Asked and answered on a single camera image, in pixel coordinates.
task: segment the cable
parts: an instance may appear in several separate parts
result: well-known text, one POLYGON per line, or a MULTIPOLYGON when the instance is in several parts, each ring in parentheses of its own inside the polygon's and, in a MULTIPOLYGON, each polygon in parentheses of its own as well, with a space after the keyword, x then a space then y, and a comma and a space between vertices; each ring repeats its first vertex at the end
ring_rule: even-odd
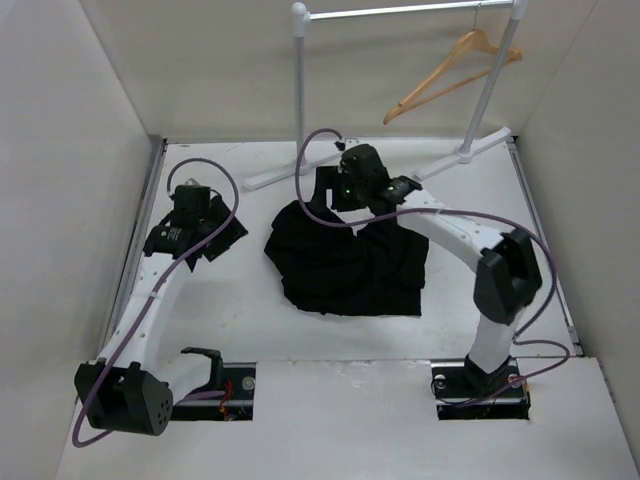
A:
MULTIPOLYGON (((193 253, 195 253, 198 250, 200 250, 207 243, 209 243, 216 236, 218 236, 220 234, 220 232, 222 232, 225 228, 227 228, 227 226, 231 223, 231 221, 235 217, 236 212, 238 211, 238 206, 240 204, 240 193, 238 191, 238 186, 236 185, 236 182, 233 180, 233 177, 231 176, 231 174, 222 165, 220 165, 217 162, 214 162, 213 160, 209 160, 209 159, 206 159, 206 158, 190 158, 188 160, 183 160, 183 161, 179 162, 175 167, 173 167, 171 172, 169 172, 169 177, 167 178, 167 189, 169 191, 171 191, 170 190, 171 189, 171 180, 173 179, 173 176, 175 175, 176 171, 179 168, 181 168, 184 165, 187 165, 189 163, 195 163, 195 162, 206 163, 208 165, 216 167, 218 170, 220 170, 222 172, 222 174, 225 177, 227 177, 227 180, 229 180, 229 183, 231 184, 231 188, 233 189, 233 197, 234 197, 233 208, 231 209, 231 213, 225 219, 225 221, 222 222, 222 224, 218 228, 216 228, 214 232, 211 233, 211 235, 206 237, 201 242, 198 242, 193 247, 191 247, 189 250, 187 250, 182 255, 180 255, 178 258, 176 258, 176 260, 171 265, 169 265, 167 270, 165 270, 165 272, 162 275, 160 275, 160 278, 158 279, 158 281, 154 285, 153 289, 151 290, 151 294, 149 295, 149 297, 147 298, 147 301, 145 302, 144 306, 140 310, 140 313, 138 314, 136 320, 133 322, 133 325, 131 325, 131 328, 129 329, 129 331, 126 333, 126 335, 122 339, 122 342, 120 342, 120 345, 118 345, 118 347, 115 349, 115 351, 113 352, 113 355, 111 355, 111 358, 109 358, 109 360, 107 360, 107 363, 105 364, 104 368, 100 372, 100 375, 98 375, 98 378, 96 379, 96 382, 93 384, 93 387, 91 387, 91 390, 89 390, 89 394, 87 395, 86 400, 82 404, 82 408, 80 409, 80 413, 78 415, 78 418, 76 419, 76 423, 73 426, 73 432, 72 432, 72 436, 71 436, 71 441, 73 443, 73 446, 76 447, 76 448, 88 447, 89 445, 94 444, 98 440, 101 440, 102 438, 106 437, 107 435, 109 435, 111 433, 111 431, 108 430, 108 431, 99 433, 98 435, 96 435, 93 438, 90 438, 89 440, 80 440, 80 438, 79 438, 79 436, 80 436, 80 427, 82 426, 82 422, 86 418, 87 413, 89 412, 89 408, 91 407, 91 404, 93 403, 93 401, 96 398, 98 390, 100 389, 100 387, 104 383, 104 380, 107 377, 107 375, 109 374, 109 371, 111 370, 111 368, 115 365, 116 360, 118 359, 120 354, 122 354, 122 352, 124 351, 124 349, 127 346, 127 344, 131 341, 131 339, 133 338, 133 335, 135 334, 136 330, 138 329, 138 327, 140 326, 140 324, 144 320, 145 316, 149 312, 149 309, 151 308, 151 304, 155 300, 155 297, 156 297, 158 291, 160 290, 160 288, 162 287, 162 285, 164 284, 164 282, 167 281, 167 278, 169 278, 169 275, 171 275, 171 273, 178 267, 178 265, 180 265, 180 263, 182 263, 184 260, 186 260, 193 253)), ((217 392, 202 392, 202 393, 214 394, 214 393, 217 393, 217 392)))
MULTIPOLYGON (((339 140, 343 139, 342 134, 338 131, 335 130, 333 128, 320 128, 314 132, 312 132, 311 134, 309 134, 309 136, 305 139, 305 141, 302 143, 302 146, 300 147, 300 151, 298 152, 298 156, 296 158, 296 171, 295 171, 295 176, 294 176, 294 183, 295 183, 295 187, 296 187, 296 196, 298 197, 298 202, 300 204, 300 208, 302 208, 302 211, 314 222, 319 223, 320 225, 324 225, 325 227, 331 227, 331 228, 351 228, 351 227, 356 227, 359 225, 367 225, 370 223, 376 223, 376 222, 383 222, 385 220, 390 220, 392 218, 396 218, 399 217, 401 215, 407 215, 410 213, 429 213, 429 214, 436 214, 436 215, 450 215, 450 216, 454 216, 454 217, 476 217, 476 218, 483 218, 485 220, 492 220, 495 222, 500 222, 502 224, 505 225, 509 225, 513 228, 519 228, 522 231, 524 231, 530 238, 531 240, 533 240, 533 242, 538 245, 538 247, 540 247, 540 249, 542 250, 542 252, 544 253, 544 256, 546 258, 547 264, 549 265, 549 272, 551 274, 551 288, 549 289, 549 293, 547 294, 547 296, 545 297, 544 301, 542 302, 542 305, 540 306, 540 308, 533 314, 533 316, 522 326, 520 327, 518 330, 516 330, 516 332, 513 335, 513 344, 516 346, 524 346, 524 345, 540 345, 540 344, 544 344, 544 345, 552 345, 552 346, 556 346, 558 348, 561 348, 564 353, 565 356, 558 361, 557 363, 549 366, 549 367, 545 367, 542 368, 540 370, 537 370, 535 372, 532 372, 528 375, 523 375, 521 377, 519 377, 519 381, 524 381, 527 380, 529 378, 541 375, 543 373, 549 372, 551 370, 554 370, 558 367, 560 367, 561 365, 564 365, 570 358, 571 358, 571 352, 569 351, 569 349, 567 347, 565 347, 564 345, 562 345, 561 343, 558 342, 554 342, 552 340, 526 340, 526 341, 518 341, 518 337, 520 337, 524 332, 526 332, 531 325, 533 325, 539 318, 540 316, 544 313, 544 311, 547 309, 547 307, 549 306, 549 304, 551 303, 551 301, 553 300, 553 297, 556 293, 557 287, 558 287, 558 274, 557 274, 557 268, 555 265, 555 262, 553 260, 553 256, 551 255, 551 251, 549 250, 549 248, 544 244, 544 242, 540 239, 540 237, 538 237, 538 235, 536 235, 534 232, 532 232, 530 229, 528 229, 527 227, 519 224, 518 222, 514 222, 513 220, 510 220, 508 218, 504 218, 501 217, 499 215, 493 215, 491 213, 484 213, 484 212, 475 212, 472 210, 456 210, 456 209, 438 209, 438 208, 427 208, 427 207, 423 207, 423 208, 409 208, 407 210, 402 210, 400 212, 393 212, 393 213, 387 213, 384 215, 379 215, 377 217, 372 217, 372 218, 368 218, 365 220, 359 220, 359 221, 355 221, 355 222, 348 222, 348 223, 333 223, 333 222, 327 222, 326 220, 323 220, 321 218, 316 217, 307 207, 307 204, 305 203, 304 199, 302 198, 302 189, 300 188, 300 167, 302 164, 302 158, 304 157, 305 151, 309 145, 309 143, 311 142, 311 140, 313 140, 316 136, 322 134, 322 133, 331 133, 333 135, 335 135, 336 137, 338 137, 339 140)), ((477 405, 478 403, 482 403, 486 400, 489 400, 491 398, 494 398, 498 395, 500 395, 502 392, 504 392, 505 390, 507 390, 508 388, 511 388, 511 384, 507 384, 504 387, 500 388, 499 390, 497 390, 496 392, 494 392, 493 394, 489 395, 486 398, 480 399, 480 400, 470 400, 468 403, 465 403, 464 405, 461 406, 473 406, 473 405, 477 405)))

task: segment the white floor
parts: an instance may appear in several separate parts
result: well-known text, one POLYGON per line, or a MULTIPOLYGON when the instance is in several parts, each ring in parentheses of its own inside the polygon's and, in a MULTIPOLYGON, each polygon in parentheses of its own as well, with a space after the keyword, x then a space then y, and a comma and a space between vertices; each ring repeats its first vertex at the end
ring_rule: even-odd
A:
MULTIPOLYGON (((410 139, 371 143, 394 175, 455 146, 410 139)), ((328 154, 330 147, 316 144, 310 156, 328 154)), ((208 157, 240 180, 290 161, 292 152, 290 143, 175 145, 163 179, 180 160, 208 157)), ((189 166, 177 180, 190 177, 231 198, 210 167, 189 166)), ((304 179, 309 194, 312 183, 311 176, 304 179)), ((533 226, 504 144, 425 186, 452 206, 533 226)), ((271 221, 293 198, 290 179, 242 195, 239 218, 249 236, 213 264, 198 266, 162 346, 163 355, 203 346, 221 350, 225 361, 259 360, 254 421, 173 422, 158 438, 112 434, 82 450, 68 440, 58 480, 638 479, 595 360, 573 358, 535 378, 530 421, 437 420, 429 362, 420 359, 463 357, 478 313, 472 274, 436 245, 427 260, 422 318, 323 317, 292 307, 263 248, 271 221)), ((170 206, 162 185, 153 224, 170 206)), ((531 337, 570 346, 557 300, 531 337)), ((540 347, 513 353, 558 355, 540 347)), ((549 361, 521 358, 520 368, 527 373, 549 361)))
POLYGON ((67 442, 57 478, 638 479, 595 360, 533 380, 530 421, 438 421, 430 379, 424 361, 261 362, 253 422, 67 442))
MULTIPOLYGON (((411 174, 450 153, 456 142, 426 139, 370 139, 392 175, 411 174)), ((334 153, 330 142, 312 144, 309 157, 334 153)), ((171 145, 153 208, 152 225, 171 208, 164 183, 169 170, 190 157, 221 162, 240 182, 269 167, 290 162, 294 145, 281 143, 171 145)), ((190 164, 177 175, 193 177, 220 190, 232 201, 225 179, 210 166, 190 164)), ((313 175, 303 179, 310 196, 313 175)), ((506 144, 425 182, 425 187, 451 206, 504 215, 533 227, 525 196, 506 144)), ((212 264, 202 262, 178 298, 163 351, 185 346, 216 348, 225 361, 374 360, 459 358, 475 336, 478 312, 473 304, 474 277, 466 266, 432 244, 427 259, 422 318, 353 318, 306 313, 282 295, 280 277, 263 253, 278 211, 295 197, 292 179, 244 192, 238 217, 249 230, 231 250, 212 264)), ((358 212, 343 218, 364 217, 358 212)), ((546 265, 539 257, 545 284, 546 265)), ((557 300, 526 338, 552 339, 570 346, 565 317, 557 300)), ((552 347, 514 348, 518 356, 558 355, 552 347)))

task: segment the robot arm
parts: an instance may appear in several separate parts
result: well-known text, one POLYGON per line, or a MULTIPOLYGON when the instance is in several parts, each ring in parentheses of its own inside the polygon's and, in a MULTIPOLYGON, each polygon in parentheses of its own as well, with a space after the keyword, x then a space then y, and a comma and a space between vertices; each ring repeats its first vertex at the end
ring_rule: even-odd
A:
MULTIPOLYGON (((424 207, 447 209, 426 190, 412 191, 397 209, 424 207)), ((506 366, 520 314, 542 285, 530 239, 519 230, 502 232, 459 216, 416 213, 399 216, 398 224, 444 247, 476 274, 480 321, 467 361, 474 383, 484 388, 506 366)))
POLYGON ((317 169, 312 209, 326 208, 328 189, 334 210, 368 208, 376 216, 413 212, 389 221, 436 242, 476 274, 473 298, 480 322, 465 358, 464 377, 476 395, 503 386, 498 383, 505 378, 519 316, 542 286, 528 235, 519 229, 503 232, 463 216, 417 211, 447 207, 412 179, 390 178, 376 150, 366 144, 345 151, 339 167, 317 169))
POLYGON ((185 348, 177 357, 158 362, 158 348, 173 304, 202 256, 213 261, 247 234, 237 218, 201 250, 183 260, 153 293, 159 277, 181 255, 207 238, 230 215, 219 195, 208 187, 180 185, 174 208, 151 230, 134 291, 109 343, 93 363, 80 365, 75 376, 84 403, 106 362, 128 336, 150 295, 155 295, 142 323, 117 357, 89 407, 92 427, 147 435, 161 434, 174 405, 195 389, 220 388, 220 352, 185 348))

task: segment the purple cable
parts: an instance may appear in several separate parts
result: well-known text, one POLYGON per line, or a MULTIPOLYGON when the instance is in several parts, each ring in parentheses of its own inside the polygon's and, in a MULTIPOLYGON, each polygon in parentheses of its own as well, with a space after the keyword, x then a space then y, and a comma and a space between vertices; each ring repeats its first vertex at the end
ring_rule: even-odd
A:
POLYGON ((195 402, 197 400, 208 400, 210 398, 216 398, 224 395, 225 393, 227 392, 225 392, 224 390, 212 390, 210 392, 192 393, 191 395, 187 395, 186 397, 184 397, 182 400, 176 403, 176 405, 180 405, 181 403, 185 402, 195 402))
MULTIPOLYGON (((124 336, 124 338, 122 339, 122 342, 120 343, 120 345, 118 345, 118 348, 116 348, 116 350, 113 352, 113 355, 111 356, 111 358, 109 358, 109 360, 105 364, 104 368, 100 372, 100 375, 98 375, 98 378, 96 379, 96 382, 93 384, 93 387, 89 391, 89 394, 87 395, 86 400, 82 404, 82 408, 80 409, 80 414, 78 415, 78 418, 76 419, 76 423, 73 426, 73 433, 72 433, 72 436, 71 436, 71 441, 73 443, 73 446, 76 447, 76 448, 88 447, 89 445, 94 444, 98 440, 101 440, 102 438, 106 437, 107 435, 109 435, 111 433, 111 431, 108 430, 108 431, 105 431, 105 432, 102 432, 102 433, 96 435, 95 437, 93 437, 93 438, 91 438, 89 440, 80 440, 80 438, 79 438, 79 436, 80 436, 80 427, 82 426, 82 422, 85 419, 85 417, 87 416, 87 413, 89 412, 89 407, 91 406, 91 404, 93 403, 93 401, 96 398, 96 394, 97 394, 98 390, 100 389, 100 387, 102 386, 102 383, 104 382, 105 378, 109 374, 109 370, 111 370, 111 368, 114 366, 116 360, 118 359, 120 354, 123 352, 123 350, 125 349, 127 344, 131 341, 131 339, 133 338, 133 335, 135 334, 136 330, 138 329, 138 327, 140 326, 140 324, 144 320, 144 317, 149 312, 149 309, 151 308, 151 304, 155 300, 155 295, 158 293, 158 291, 160 291, 160 288, 162 287, 164 282, 167 281, 167 278, 169 278, 169 275, 171 275, 171 273, 177 268, 177 266, 180 265, 180 263, 182 261, 184 261, 187 257, 189 257, 191 254, 197 252, 202 247, 204 247, 207 243, 209 243, 216 236, 218 236, 220 234, 220 232, 222 232, 225 228, 227 228, 227 226, 231 223, 231 221, 235 217, 236 212, 238 211, 238 206, 240 204, 240 192, 238 191, 238 186, 236 185, 236 182, 233 180, 233 177, 231 176, 231 174, 222 165, 220 165, 217 162, 214 162, 213 160, 209 160, 209 159, 206 159, 206 158, 190 158, 188 160, 183 160, 182 162, 178 163, 175 167, 173 167, 171 172, 169 172, 169 177, 167 178, 167 189, 169 191, 171 191, 171 180, 173 179, 173 176, 175 175, 176 171, 180 167, 182 167, 182 166, 184 166, 184 165, 186 165, 188 163, 194 163, 194 162, 206 163, 206 164, 212 165, 212 166, 216 167, 218 170, 220 170, 225 177, 227 177, 227 180, 229 180, 229 183, 231 184, 231 188, 233 189, 233 197, 234 197, 234 203, 233 203, 233 208, 231 209, 231 213, 226 218, 226 220, 224 222, 222 222, 222 225, 220 225, 218 228, 216 228, 216 230, 213 233, 211 233, 211 235, 209 235, 207 238, 205 238, 201 242, 198 242, 197 244, 195 244, 189 250, 187 250, 182 255, 180 255, 171 265, 169 265, 169 268, 167 268, 167 270, 165 270, 165 272, 160 276, 160 278, 158 279, 158 281, 154 285, 153 290, 151 291, 152 292, 151 295, 149 296, 149 298, 147 298, 147 301, 145 302, 144 306, 140 310, 140 313, 138 314, 138 317, 136 318, 135 322, 133 322, 133 325, 131 325, 131 329, 124 336)), ((198 393, 198 394, 193 394, 193 395, 190 395, 188 397, 185 397, 184 401, 186 401, 186 399, 198 400, 200 398, 204 398, 204 397, 200 397, 199 395, 202 395, 202 394, 205 394, 205 393, 209 394, 209 396, 206 397, 206 398, 211 398, 211 396, 213 396, 214 394, 218 394, 218 392, 201 392, 201 393, 198 393)))
MULTIPOLYGON (((543 373, 549 372, 551 370, 554 370, 555 368, 560 367, 561 365, 564 365, 570 358, 571 358, 571 352, 569 351, 569 349, 567 347, 565 347, 564 345, 562 345, 561 343, 558 342, 554 342, 552 340, 526 340, 526 341, 518 341, 518 337, 521 336, 525 331, 527 331, 531 325, 533 325, 539 318, 540 316, 544 313, 544 311, 547 309, 547 307, 549 306, 549 304, 551 303, 551 301, 553 300, 553 296, 555 295, 555 292, 557 290, 558 287, 558 275, 557 275, 557 269, 556 269, 556 265, 555 262, 553 261, 553 256, 551 255, 551 251, 549 250, 549 248, 544 244, 544 242, 534 233, 532 232, 530 229, 526 228, 523 225, 520 225, 518 222, 514 222, 513 220, 510 220, 508 218, 504 218, 501 217, 499 215, 493 215, 491 213, 484 213, 484 212, 475 212, 475 211, 471 211, 471 210, 454 210, 454 209, 445 209, 445 210, 441 210, 438 208, 409 208, 407 210, 402 210, 401 212, 393 212, 393 213, 387 213, 384 215, 380 215, 377 217, 373 217, 373 218, 368 218, 365 220, 358 220, 356 222, 349 222, 349 223, 333 223, 333 222, 327 222, 326 220, 323 220, 321 218, 316 217, 310 210, 309 208, 307 208, 307 204, 305 203, 304 199, 302 198, 302 189, 300 188, 300 166, 302 164, 302 158, 304 157, 305 151, 307 149, 307 146, 309 145, 309 143, 311 142, 311 140, 313 140, 314 137, 316 137, 317 135, 320 135, 321 133, 331 133, 333 135, 335 135, 336 137, 338 137, 338 139, 342 139, 342 134, 333 129, 333 128, 320 128, 314 132, 312 132, 304 141, 304 143, 302 144, 302 146, 300 147, 300 151, 298 152, 298 156, 296 158, 296 172, 295 172, 295 177, 294 177, 294 183, 295 183, 295 187, 296 187, 296 196, 298 197, 298 202, 300 203, 300 208, 302 208, 302 211, 314 222, 319 223, 320 225, 324 225, 325 227, 332 227, 332 228, 351 228, 351 227, 356 227, 359 225, 366 225, 366 224, 370 224, 370 223, 376 223, 376 222, 382 222, 384 220, 390 220, 392 218, 396 218, 399 217, 401 215, 407 215, 409 213, 431 213, 431 214, 437 214, 437 215, 451 215, 451 216, 455 216, 455 217, 476 217, 476 218, 484 218, 486 220, 492 220, 495 222, 500 222, 503 223, 505 225, 509 225, 511 227, 514 228, 519 228, 521 230, 523 230, 530 238, 531 240, 534 241, 534 243, 536 243, 540 249, 542 250, 542 252, 544 253, 544 256, 547 260, 547 263, 549 265, 549 272, 551 274, 551 288, 549 289, 549 293, 547 294, 547 296, 545 297, 544 301, 542 302, 542 305, 540 306, 540 308, 536 311, 536 313, 522 326, 520 327, 513 335, 513 344, 517 345, 517 346, 524 346, 524 345, 539 345, 539 344, 544 344, 544 345, 552 345, 558 348, 561 348, 562 350, 564 350, 565 356, 558 361, 557 363, 550 365, 548 367, 542 368, 540 370, 537 370, 533 373, 530 373, 528 375, 522 375, 521 377, 519 377, 518 381, 524 381, 527 380, 529 378, 535 377, 537 375, 541 375, 543 373)), ((470 407, 473 405, 477 405, 478 403, 484 402, 488 399, 492 399, 498 395, 500 395, 502 392, 504 392, 505 390, 507 390, 508 388, 511 388, 511 384, 507 384, 504 387, 500 388, 499 390, 497 390, 496 392, 494 392, 493 394, 489 395, 488 397, 481 399, 481 400, 473 400, 470 402, 463 402, 462 404, 460 404, 461 407, 470 407)))

